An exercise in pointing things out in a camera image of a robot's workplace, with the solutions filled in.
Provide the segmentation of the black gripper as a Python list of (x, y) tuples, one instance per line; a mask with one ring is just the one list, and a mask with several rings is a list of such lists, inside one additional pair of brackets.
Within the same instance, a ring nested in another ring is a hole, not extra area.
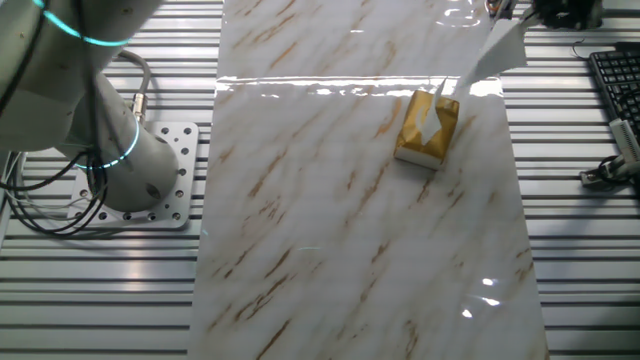
[(532, 0), (529, 8), (529, 18), (550, 29), (596, 29), (602, 17), (602, 0)]

